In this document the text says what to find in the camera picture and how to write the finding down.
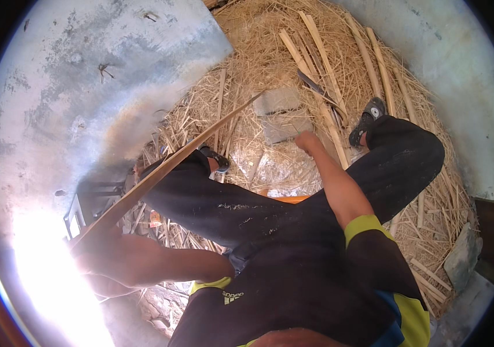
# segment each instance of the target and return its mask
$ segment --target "hay pile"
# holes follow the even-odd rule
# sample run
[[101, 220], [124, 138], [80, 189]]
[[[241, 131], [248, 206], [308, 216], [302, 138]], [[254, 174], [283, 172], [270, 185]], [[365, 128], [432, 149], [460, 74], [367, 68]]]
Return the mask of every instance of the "hay pile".
[[[346, 23], [346, 11], [318, 0], [236, 1], [213, 12], [233, 44], [235, 52], [207, 73], [168, 113], [164, 126], [153, 135], [153, 142], [145, 147], [138, 166], [145, 167], [173, 152], [217, 120], [222, 69], [226, 69], [222, 115], [243, 104], [253, 93], [263, 88], [297, 87], [301, 103], [307, 114], [311, 115], [317, 134], [325, 143], [328, 152], [334, 152], [327, 127], [317, 110], [315, 98], [299, 82], [296, 75], [297, 65], [278, 36], [278, 32], [285, 29], [292, 38], [295, 38], [297, 33], [311, 37], [297, 12], [299, 10], [312, 15], [316, 22], [345, 101], [348, 122], [355, 125], [373, 92], [361, 52]], [[381, 84], [378, 64], [368, 36], [360, 24], [356, 25]], [[403, 95], [392, 73], [394, 68], [398, 68], [403, 74], [416, 109], [417, 124], [436, 134], [446, 152], [441, 174], [425, 190], [423, 227], [416, 227], [415, 199], [401, 212], [395, 238], [408, 262], [415, 258], [441, 280], [449, 283], [442, 267], [443, 262], [463, 224], [470, 220], [471, 227], [476, 227], [475, 213], [456, 169], [450, 138], [429, 101], [430, 92], [410, 75], [393, 50], [382, 43], [379, 44], [391, 81], [397, 117], [409, 118]], [[349, 148], [349, 131], [350, 127], [342, 129], [340, 135], [346, 155], [356, 160], [364, 153]], [[212, 141], [213, 138], [208, 142], [210, 146], [214, 145]], [[232, 122], [220, 130], [217, 150], [229, 154], [232, 159], [229, 172], [225, 176], [216, 175], [215, 179], [220, 182], [238, 184], [252, 191], [268, 193], [270, 196], [309, 195], [321, 189], [320, 178], [312, 159], [297, 149], [292, 141], [271, 146], [264, 143], [262, 127], [252, 107], [240, 113], [235, 128]], [[256, 170], [256, 174], [250, 182], [248, 177], [253, 169]], [[223, 251], [218, 245], [198, 238], [168, 220], [157, 230], [155, 237], [165, 246]], [[418, 267], [412, 264], [410, 267], [447, 296], [444, 302], [439, 302], [431, 296], [431, 290], [423, 286], [423, 292], [431, 303], [432, 314], [436, 317], [441, 316], [453, 298], [453, 290], [448, 291], [440, 286]]]

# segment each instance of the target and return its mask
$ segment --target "knee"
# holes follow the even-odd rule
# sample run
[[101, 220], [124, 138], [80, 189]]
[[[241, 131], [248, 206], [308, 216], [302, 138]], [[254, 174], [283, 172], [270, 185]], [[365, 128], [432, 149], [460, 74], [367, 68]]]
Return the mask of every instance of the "knee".
[[436, 173], [442, 170], [444, 164], [445, 149], [442, 142], [432, 133], [426, 133], [421, 139], [421, 145], [423, 146], [423, 155], [426, 156], [427, 161], [431, 168]]

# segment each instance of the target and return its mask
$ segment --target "converse logo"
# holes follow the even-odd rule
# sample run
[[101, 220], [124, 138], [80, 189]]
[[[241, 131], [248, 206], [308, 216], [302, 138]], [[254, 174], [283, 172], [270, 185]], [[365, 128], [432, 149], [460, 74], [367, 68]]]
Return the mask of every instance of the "converse logo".
[[378, 111], [378, 109], [376, 107], [372, 107], [370, 109], [370, 112], [372, 113], [372, 115], [374, 116], [374, 118], [378, 118], [378, 116], [380, 115], [380, 111]]

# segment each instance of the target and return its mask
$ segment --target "black sneaker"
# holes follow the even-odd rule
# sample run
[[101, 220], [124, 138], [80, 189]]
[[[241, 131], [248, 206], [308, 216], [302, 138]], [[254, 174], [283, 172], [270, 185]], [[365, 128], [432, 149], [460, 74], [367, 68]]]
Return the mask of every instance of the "black sneaker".
[[362, 112], [361, 119], [357, 126], [349, 134], [349, 144], [353, 147], [361, 145], [361, 136], [368, 131], [375, 120], [386, 114], [386, 104], [382, 99], [372, 98]]
[[225, 156], [219, 155], [218, 153], [210, 149], [210, 147], [205, 143], [199, 146], [199, 151], [201, 151], [201, 153], [204, 154], [205, 157], [212, 158], [218, 163], [219, 168], [216, 171], [221, 173], [228, 171], [229, 160]]

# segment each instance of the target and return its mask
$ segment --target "knife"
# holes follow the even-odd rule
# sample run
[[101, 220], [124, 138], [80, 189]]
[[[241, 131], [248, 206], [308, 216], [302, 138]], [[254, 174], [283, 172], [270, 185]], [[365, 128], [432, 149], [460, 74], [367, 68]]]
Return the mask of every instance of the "knife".
[[316, 84], [313, 80], [310, 79], [309, 76], [307, 76], [306, 74], [304, 74], [301, 70], [297, 69], [297, 76], [299, 76], [299, 78], [305, 82], [306, 84], [308, 84], [308, 86], [313, 90], [315, 91], [316, 93], [319, 93], [322, 98], [324, 98], [324, 100], [326, 100], [328, 103], [330, 103], [332, 105], [332, 111], [334, 112], [334, 117], [336, 118], [336, 121], [337, 121], [337, 125], [341, 125], [341, 117], [339, 114], [340, 113], [340, 110], [339, 110], [339, 106], [335, 103], [335, 101], [332, 100], [332, 98], [330, 97], [330, 95], [328, 93], [326, 93], [318, 84]]

